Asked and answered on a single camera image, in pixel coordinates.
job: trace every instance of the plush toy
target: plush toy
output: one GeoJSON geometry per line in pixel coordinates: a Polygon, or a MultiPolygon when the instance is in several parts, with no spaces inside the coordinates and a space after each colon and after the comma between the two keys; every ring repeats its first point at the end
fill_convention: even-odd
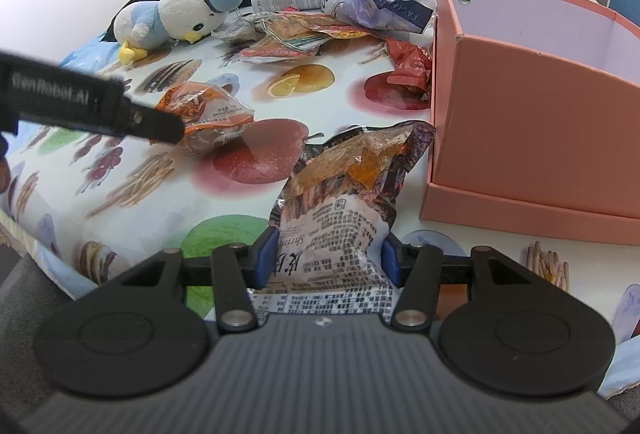
{"type": "Polygon", "coordinates": [[[169,39],[191,44],[217,29],[227,12],[242,0],[138,1],[116,16],[113,32],[122,45],[118,58],[123,64],[146,57],[148,50],[169,39]]]}

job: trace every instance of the snack bag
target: snack bag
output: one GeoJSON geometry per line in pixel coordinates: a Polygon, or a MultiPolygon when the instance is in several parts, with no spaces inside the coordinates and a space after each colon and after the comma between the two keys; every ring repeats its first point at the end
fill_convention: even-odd
{"type": "Polygon", "coordinates": [[[263,37],[258,42],[252,44],[249,48],[245,48],[240,52],[240,56],[243,60],[253,62],[254,64],[312,57],[315,54],[315,49],[306,50],[306,52],[294,50],[293,48],[278,42],[271,36],[263,37]]]}
{"type": "Polygon", "coordinates": [[[164,94],[157,109],[175,113],[184,122],[178,145],[195,156],[205,156],[239,137],[254,121],[254,111],[217,86],[183,82],[164,94]]]}
{"type": "Polygon", "coordinates": [[[285,14],[268,14],[260,20],[260,24],[268,36],[300,52],[316,50],[323,42],[331,39],[326,34],[310,30],[299,19],[287,17],[285,14]]]}
{"type": "Polygon", "coordinates": [[[271,211],[278,261],[254,307],[266,313],[382,313],[398,297],[380,267],[404,175],[433,141],[422,121],[357,127],[307,144],[271,211]]]}
{"type": "Polygon", "coordinates": [[[311,14],[289,10],[281,12],[281,15],[289,20],[298,21],[302,26],[314,32],[327,34],[334,39],[359,39],[360,37],[373,35],[369,30],[353,26],[352,24],[345,24],[342,21],[332,18],[328,14],[311,14]]]}

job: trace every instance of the yellow plush feet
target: yellow plush feet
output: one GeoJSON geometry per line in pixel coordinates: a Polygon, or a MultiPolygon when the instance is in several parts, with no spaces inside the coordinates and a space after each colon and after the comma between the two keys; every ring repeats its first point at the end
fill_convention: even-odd
{"type": "Polygon", "coordinates": [[[125,41],[122,43],[120,51],[118,52],[118,59],[120,59],[121,63],[126,65],[130,64],[132,61],[143,59],[147,55],[149,55],[147,50],[129,47],[129,43],[125,41]]]}

